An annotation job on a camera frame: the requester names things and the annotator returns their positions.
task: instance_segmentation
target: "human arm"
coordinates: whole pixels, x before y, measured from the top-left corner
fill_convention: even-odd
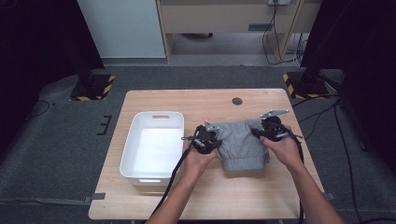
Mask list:
[[[297,144],[290,136],[279,142],[272,142],[263,136],[261,140],[290,171],[307,223],[345,223],[309,174],[300,158]]]
[[[192,149],[184,160],[183,176],[175,185],[165,202],[146,223],[177,223],[199,177],[204,173],[209,162],[215,157],[215,150],[210,154],[203,155]]]

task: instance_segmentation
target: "white cabinet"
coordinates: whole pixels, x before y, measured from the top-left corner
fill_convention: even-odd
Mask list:
[[[78,0],[101,58],[165,58],[155,0]]]

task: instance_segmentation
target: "wire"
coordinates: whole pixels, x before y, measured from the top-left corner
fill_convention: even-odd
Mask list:
[[[311,133],[310,133],[307,137],[304,138],[305,140],[308,140],[308,138],[309,138],[309,137],[312,135],[312,133],[314,132],[315,128],[317,127],[317,123],[318,123],[318,120],[319,120],[320,116],[321,116],[323,113],[325,113],[326,111],[329,111],[330,109],[332,109],[332,107],[336,106],[336,105],[338,104],[339,101],[340,101],[340,99],[338,99],[334,104],[332,104],[331,106],[329,106],[328,108],[326,108],[326,109],[323,110],[322,112],[313,114],[313,115],[309,116],[308,118],[305,118],[305,119],[302,119],[302,120],[299,120],[299,121],[298,121],[298,122],[300,123],[300,122],[303,122],[303,121],[305,121],[305,120],[307,120],[307,119],[310,119],[310,118],[314,117],[315,115],[318,115],[317,119],[315,120],[314,127],[312,128]]]
[[[335,116],[335,121],[337,122],[337,127],[338,130],[341,134],[341,139],[343,141],[343,145],[344,145],[344,149],[346,151],[346,159],[347,159],[347,165],[348,165],[348,169],[349,169],[349,178],[350,178],[350,187],[351,187],[351,191],[352,191],[352,202],[353,202],[353,206],[355,209],[355,213],[356,216],[359,220],[360,224],[365,224],[365,223],[373,223],[373,222],[377,222],[377,221],[392,221],[392,222],[396,222],[396,218],[390,218],[390,217],[376,217],[376,218],[372,218],[366,221],[363,221],[361,219],[361,214],[359,213],[359,209],[358,209],[358,205],[356,203],[356,192],[355,192],[355,183],[354,183],[354,178],[353,178],[353,171],[352,171],[352,163],[350,161],[350,155],[349,155],[349,150],[347,148],[347,144],[346,144],[346,140],[343,134],[343,131],[341,129],[341,125],[337,116],[337,109],[336,106],[334,106],[334,116]]]
[[[302,41],[301,44],[300,44],[300,50],[299,50],[299,54],[298,54],[298,57],[297,57],[297,60],[298,60],[299,63],[302,62],[301,58],[304,56],[304,50],[305,50],[304,43],[307,43],[307,41],[308,40],[306,39],[305,41]]]
[[[44,101],[44,100],[39,100],[39,101],[37,101],[37,102],[38,102],[38,103],[46,103],[46,104],[47,104],[47,108],[46,108],[43,112],[41,112],[41,113],[39,113],[39,114],[29,115],[28,118],[27,118],[26,120],[28,120],[29,118],[39,117],[39,116],[45,114],[45,113],[50,109],[50,103],[49,103],[49,102]]]
[[[169,180],[168,187],[166,188],[165,193],[163,194],[163,197],[161,198],[160,202],[158,203],[157,207],[154,209],[154,211],[152,212],[151,215],[153,215],[161,207],[161,205],[163,205],[163,202],[165,201],[166,197],[168,196],[169,190],[171,189],[172,184],[175,180],[178,168],[180,168],[181,163],[184,161],[184,159],[186,159],[186,157],[188,156],[188,154],[191,150],[192,150],[192,141],[190,142],[189,147],[183,152],[183,155],[181,155],[180,160],[178,160],[177,165],[172,172],[171,179]]]
[[[280,57],[280,52],[279,52],[279,51],[278,51],[277,53],[279,54],[280,62],[279,62],[279,63],[271,63],[271,62],[269,61],[269,59],[268,59],[267,50],[265,49],[265,46],[264,46],[264,38],[265,38],[265,35],[267,34],[269,27],[270,27],[271,25],[273,25],[273,27],[274,27],[274,32],[275,32],[275,36],[276,36],[277,48],[280,49],[279,40],[278,40],[278,38],[277,38],[277,33],[276,33],[276,28],[275,28],[275,16],[276,16],[276,12],[277,12],[277,1],[274,1],[274,4],[275,4],[275,6],[274,6],[274,15],[273,15],[272,19],[270,20],[270,24],[265,28],[264,34],[262,35],[262,48],[264,49],[265,59],[266,59],[267,62],[268,62],[269,64],[271,64],[271,65],[278,65],[278,64],[282,64],[282,63],[291,63],[293,60],[283,61],[283,60],[282,60],[282,57]]]
[[[299,38],[298,45],[297,45],[297,50],[294,51],[294,57],[293,57],[294,65],[296,65],[296,67],[298,67],[298,68],[301,67],[301,57],[304,54],[302,40],[303,40],[303,34],[300,34],[300,38]]]
[[[340,132],[341,139],[343,140],[344,149],[346,151],[346,159],[347,159],[347,165],[348,165],[348,168],[349,168],[349,178],[350,178],[350,187],[351,187],[351,191],[352,191],[353,206],[354,206],[354,209],[355,209],[356,216],[357,216],[357,218],[359,220],[359,223],[362,223],[361,215],[359,214],[358,205],[356,203],[355,183],[354,183],[354,180],[353,180],[353,171],[352,171],[352,164],[350,162],[349,150],[347,149],[346,140],[345,140],[343,131],[341,129],[338,116],[337,116],[337,108],[336,108],[336,106],[334,107],[334,116],[335,116],[335,121],[337,122],[338,131]]]

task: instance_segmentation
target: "human hand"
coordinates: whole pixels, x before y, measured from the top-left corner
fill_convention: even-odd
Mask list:
[[[297,144],[289,135],[283,137],[279,142],[273,142],[264,136],[261,136],[260,140],[275,153],[276,157],[289,170],[304,165],[301,161]]]
[[[210,161],[215,159],[216,150],[209,154],[201,154],[193,148],[184,160],[184,174],[183,176],[194,177],[198,179],[205,171],[206,166]]]

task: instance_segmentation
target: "forearm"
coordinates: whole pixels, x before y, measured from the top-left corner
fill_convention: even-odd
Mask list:
[[[146,222],[177,223],[194,189],[197,178],[181,178],[163,205]]]
[[[290,172],[300,196],[307,223],[344,223],[305,166],[291,169]]]

